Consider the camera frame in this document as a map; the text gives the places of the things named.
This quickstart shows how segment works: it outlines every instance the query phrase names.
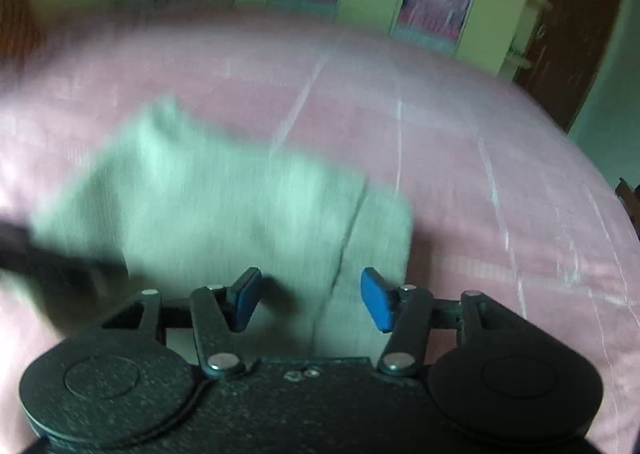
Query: pink bedsheet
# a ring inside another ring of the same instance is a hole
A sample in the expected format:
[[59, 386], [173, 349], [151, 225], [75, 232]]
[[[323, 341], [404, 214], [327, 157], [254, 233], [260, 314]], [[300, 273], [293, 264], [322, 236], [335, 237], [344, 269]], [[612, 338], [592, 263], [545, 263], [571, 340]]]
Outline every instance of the pink bedsheet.
[[[590, 439], [627, 454], [640, 424], [640, 245], [590, 162], [524, 93], [346, 26], [177, 7], [104, 16], [0, 96], [0, 217], [25, 220], [140, 110], [303, 148], [399, 189], [415, 208], [408, 268], [436, 296], [479, 289], [588, 357], [606, 396]], [[0, 447], [28, 441], [16, 387], [56, 340], [0, 294]], [[431, 354], [450, 347], [436, 336]]]

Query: pink fabric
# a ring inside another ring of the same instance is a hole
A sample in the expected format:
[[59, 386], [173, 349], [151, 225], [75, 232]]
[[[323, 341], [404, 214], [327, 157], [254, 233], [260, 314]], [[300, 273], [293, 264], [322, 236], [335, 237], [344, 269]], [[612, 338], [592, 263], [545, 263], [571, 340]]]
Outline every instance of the pink fabric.
[[[480, 289], [587, 356], [606, 386], [590, 438], [607, 453], [631, 451], [638, 239], [586, 157], [516, 87], [387, 37], [293, 16], [179, 8], [73, 33], [0, 97], [2, 217], [26, 219], [143, 102], [174, 94], [208, 123], [402, 191], [415, 208], [409, 279], [439, 297]], [[19, 374], [55, 337], [0, 297], [9, 337], [0, 438], [14, 452], [28, 441]]]

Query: wooden furniture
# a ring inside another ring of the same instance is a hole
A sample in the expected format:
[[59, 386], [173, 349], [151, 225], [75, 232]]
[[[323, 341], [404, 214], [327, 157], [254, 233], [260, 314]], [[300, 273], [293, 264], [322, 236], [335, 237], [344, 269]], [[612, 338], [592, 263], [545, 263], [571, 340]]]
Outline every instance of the wooden furniture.
[[633, 189], [622, 178], [616, 188], [616, 194], [622, 200], [636, 233], [640, 235], [640, 199], [636, 197]]
[[515, 82], [568, 132], [600, 69], [620, 0], [549, 0]]
[[23, 66], [42, 38], [29, 0], [0, 0], [0, 64]]

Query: grey cloth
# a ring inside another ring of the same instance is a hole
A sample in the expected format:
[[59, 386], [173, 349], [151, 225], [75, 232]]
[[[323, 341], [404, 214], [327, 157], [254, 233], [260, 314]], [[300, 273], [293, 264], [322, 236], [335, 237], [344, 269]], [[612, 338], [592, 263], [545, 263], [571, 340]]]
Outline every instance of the grey cloth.
[[412, 215], [361, 175], [270, 155], [159, 100], [33, 229], [63, 253], [124, 259], [165, 299], [259, 267], [277, 282], [243, 333], [247, 352], [376, 357], [386, 338], [360, 300], [360, 272], [402, 283]]

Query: black circular cover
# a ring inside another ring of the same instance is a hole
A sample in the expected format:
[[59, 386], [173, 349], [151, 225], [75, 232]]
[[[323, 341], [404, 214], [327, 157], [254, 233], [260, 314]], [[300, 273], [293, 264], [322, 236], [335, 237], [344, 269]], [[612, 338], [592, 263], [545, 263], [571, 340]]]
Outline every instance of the black circular cover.
[[583, 357], [536, 333], [500, 330], [434, 364], [429, 390], [458, 426], [507, 444], [584, 435], [602, 400], [602, 381]]
[[138, 331], [79, 335], [35, 360], [20, 381], [20, 400], [37, 431], [106, 446], [160, 426], [187, 402], [191, 366]]

